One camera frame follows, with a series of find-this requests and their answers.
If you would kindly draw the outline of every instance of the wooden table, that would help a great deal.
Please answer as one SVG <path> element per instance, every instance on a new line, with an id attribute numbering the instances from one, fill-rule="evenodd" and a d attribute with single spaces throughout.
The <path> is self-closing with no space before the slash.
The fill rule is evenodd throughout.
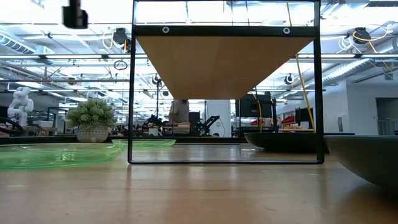
<path id="1" fill-rule="evenodd" d="M 174 146 L 137 159 L 309 159 L 250 145 Z M 323 165 L 92 166 L 0 170 L 0 223 L 396 224 L 398 203 L 334 157 Z"/>

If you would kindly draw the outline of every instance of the white robot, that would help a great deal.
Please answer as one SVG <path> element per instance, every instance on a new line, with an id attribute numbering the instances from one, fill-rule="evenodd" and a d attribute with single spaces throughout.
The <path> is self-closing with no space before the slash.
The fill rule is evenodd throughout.
<path id="1" fill-rule="evenodd" d="M 18 116 L 18 124 L 22 127 L 26 126 L 27 113 L 33 111 L 33 100 L 29 99 L 28 94 L 30 88 L 18 87 L 17 91 L 14 92 L 12 103 L 8 107 L 7 116 L 12 120 L 16 120 L 15 116 Z"/>

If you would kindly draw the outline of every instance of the dark gray bowl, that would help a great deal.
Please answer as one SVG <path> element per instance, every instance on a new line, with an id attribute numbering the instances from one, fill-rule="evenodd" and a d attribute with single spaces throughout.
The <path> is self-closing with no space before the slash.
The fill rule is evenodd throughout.
<path id="1" fill-rule="evenodd" d="M 398 189 L 397 136 L 325 136 L 330 153 L 354 174 Z"/>

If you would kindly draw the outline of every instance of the ceiling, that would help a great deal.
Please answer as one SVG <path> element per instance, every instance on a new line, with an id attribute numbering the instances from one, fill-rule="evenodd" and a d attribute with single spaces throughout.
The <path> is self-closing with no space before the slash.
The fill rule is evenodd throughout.
<path id="1" fill-rule="evenodd" d="M 352 39 L 344 39 L 347 32 L 353 32 L 355 27 L 366 27 L 375 46 L 396 36 L 398 25 L 396 24 L 396 7 L 368 7 L 369 1 L 354 4 L 326 4 L 322 5 L 321 35 L 323 54 L 348 54 L 366 52 L 371 50 L 369 44 L 353 44 Z M 62 25 L 62 6 L 68 4 L 67 0 L 14 0 L 1 3 L 0 34 L 19 41 L 21 44 L 36 48 L 44 46 L 48 52 L 55 55 L 75 54 L 125 54 L 124 46 L 113 44 L 111 38 L 116 28 L 125 28 L 128 37 L 131 36 L 132 1 L 131 0 L 82 0 L 81 6 L 89 15 L 89 29 L 71 30 Z M 293 26 L 312 26 L 313 4 L 292 2 L 290 3 L 291 19 Z M 289 16 L 284 2 L 238 2 L 232 7 L 226 2 L 139 2 L 137 5 L 138 24 L 178 24 L 178 25 L 215 25 L 215 26 L 288 26 Z M 136 76 L 134 80 L 134 107 L 136 116 L 147 117 L 156 109 L 156 85 L 152 79 L 156 75 L 156 69 L 146 58 L 145 52 L 137 43 Z M 312 44 L 304 47 L 300 54 L 312 54 Z M 1 55 L 21 55 L 21 53 L 0 45 Z M 63 83 L 39 83 L 41 86 L 29 84 L 33 89 L 58 89 L 73 90 L 78 92 L 54 92 L 51 97 L 62 103 L 76 103 L 87 97 L 107 98 L 109 102 L 119 104 L 118 111 L 125 111 L 128 104 L 128 82 L 93 82 L 92 80 L 126 79 L 129 80 L 129 67 L 118 70 L 114 66 L 116 61 L 123 60 L 129 65 L 129 56 L 121 58 L 82 59 L 60 58 L 53 59 L 51 64 L 44 64 L 34 60 L 2 60 L 18 68 L 26 69 L 42 76 L 50 76 L 55 80 L 88 80 L 87 82 L 72 82 L 72 85 Z M 344 60 L 327 60 L 322 63 L 326 71 L 340 63 L 348 63 Z M 304 79 L 313 78 L 313 63 L 311 60 L 301 60 L 300 69 Z M 39 77 L 32 74 L 13 73 L 2 65 L 0 77 L 3 79 L 31 80 Z M 382 68 L 374 68 L 369 73 L 377 73 Z M 258 84 L 258 89 L 290 88 L 284 83 L 284 77 L 288 74 L 298 76 L 295 60 L 289 60 L 278 68 L 267 79 Z M 353 76 L 355 80 L 368 74 Z M 378 82 L 383 84 L 383 77 L 371 78 L 361 82 Z M 3 85 L 3 89 L 15 88 L 21 83 L 9 86 Z M 98 94 L 92 89 L 118 90 L 104 91 Z M 161 116 L 167 115 L 170 108 L 172 95 L 165 96 L 166 86 L 160 87 L 159 94 Z M 191 101 L 191 110 L 202 111 L 204 100 Z"/>

